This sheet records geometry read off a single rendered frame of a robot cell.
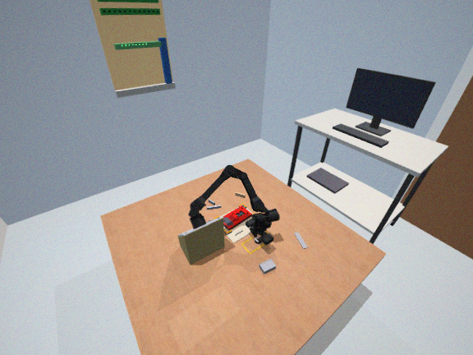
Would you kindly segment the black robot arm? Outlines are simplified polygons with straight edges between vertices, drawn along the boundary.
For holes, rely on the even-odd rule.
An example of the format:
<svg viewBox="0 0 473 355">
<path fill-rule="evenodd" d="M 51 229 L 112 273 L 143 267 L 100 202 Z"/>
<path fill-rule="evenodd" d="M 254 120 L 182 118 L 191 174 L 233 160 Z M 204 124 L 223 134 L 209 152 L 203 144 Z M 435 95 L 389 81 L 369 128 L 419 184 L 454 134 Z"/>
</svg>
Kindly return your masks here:
<svg viewBox="0 0 473 355">
<path fill-rule="evenodd" d="M 190 222 L 193 229 L 199 228 L 206 224 L 204 216 L 200 214 L 200 211 L 203 207 L 206 206 L 206 200 L 217 190 L 217 188 L 230 177 L 240 179 L 246 192 L 250 198 L 250 204 L 252 210 L 255 212 L 261 212 L 258 214 L 251 215 L 255 224 L 257 226 L 264 226 L 264 231 L 267 231 L 267 228 L 271 228 L 272 223 L 280 220 L 280 215 L 277 212 L 277 209 L 268 210 L 263 201 L 256 195 L 254 188 L 252 187 L 250 180 L 246 173 L 241 170 L 234 168 L 232 165 L 226 166 L 219 178 L 197 199 L 191 202 L 190 204 Z M 262 214 L 264 213 L 264 214 Z"/>
</svg>

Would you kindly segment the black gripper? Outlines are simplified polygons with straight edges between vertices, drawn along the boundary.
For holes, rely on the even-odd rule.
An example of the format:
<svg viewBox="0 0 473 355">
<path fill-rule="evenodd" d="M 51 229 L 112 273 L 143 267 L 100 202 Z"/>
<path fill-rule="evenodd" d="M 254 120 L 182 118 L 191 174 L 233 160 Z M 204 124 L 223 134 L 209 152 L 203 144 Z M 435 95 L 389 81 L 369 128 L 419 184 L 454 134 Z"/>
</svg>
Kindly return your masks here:
<svg viewBox="0 0 473 355">
<path fill-rule="evenodd" d="M 253 234 L 253 236 L 256 238 L 257 237 L 257 234 L 260 235 L 261 237 L 259 238 L 259 242 L 263 242 L 265 245 L 268 245 L 269 243 L 271 243 L 273 240 L 274 240 L 274 237 L 270 234 L 267 234 L 264 232 L 264 227 L 266 226 L 267 224 L 265 224 L 264 226 L 257 226 L 255 224 L 255 220 L 253 219 L 250 219 L 248 221 L 246 221 L 246 227 L 249 228 L 250 227 L 250 231 L 251 233 Z"/>
</svg>

